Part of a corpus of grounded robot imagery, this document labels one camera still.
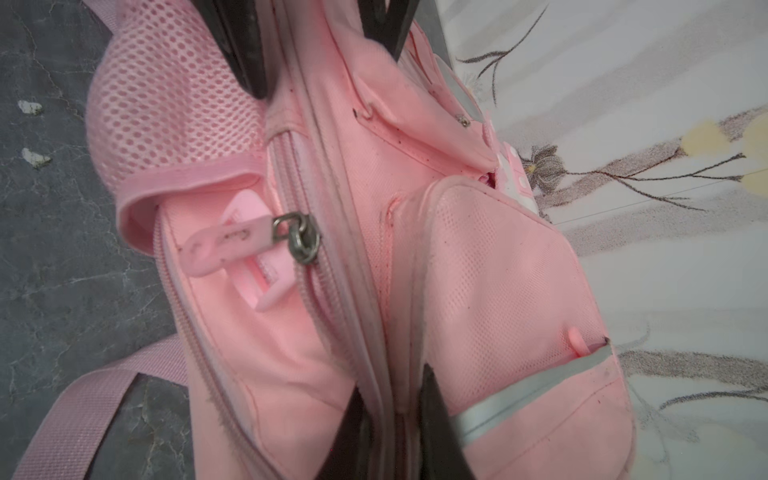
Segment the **pink trim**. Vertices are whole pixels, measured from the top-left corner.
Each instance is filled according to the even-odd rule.
[[[151,255],[155,210],[161,196],[200,189],[245,188],[265,174],[266,158],[250,152],[133,174],[118,185],[115,193],[118,230],[129,245]]]

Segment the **pink strap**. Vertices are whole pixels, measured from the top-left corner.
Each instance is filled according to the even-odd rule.
[[[86,373],[58,397],[16,468],[13,480],[82,480],[138,373],[185,386],[178,334]]]
[[[118,2],[117,0],[84,0],[85,4],[94,11],[104,25],[112,33],[118,29]]]

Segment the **gray flower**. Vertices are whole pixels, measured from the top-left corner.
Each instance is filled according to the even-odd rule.
[[[538,186],[544,194],[550,194],[557,189],[567,173],[563,159],[554,154],[557,150],[557,145],[534,146],[530,160],[521,158],[531,189]]]

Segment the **metal rivet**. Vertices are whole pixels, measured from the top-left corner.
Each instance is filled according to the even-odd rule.
[[[461,115],[461,114],[456,115],[456,120],[458,120],[458,122],[460,124],[462,124],[462,127],[464,127],[464,128],[467,128],[471,124],[469,119],[467,117],[465,117],[464,115]]]

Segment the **metal zipper pull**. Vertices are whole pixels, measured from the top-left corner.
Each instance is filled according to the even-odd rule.
[[[280,224],[287,222],[287,232],[280,232]],[[312,215],[289,212],[272,220],[273,243],[288,240],[288,251],[302,265],[309,265],[317,258],[320,248],[320,232]]]

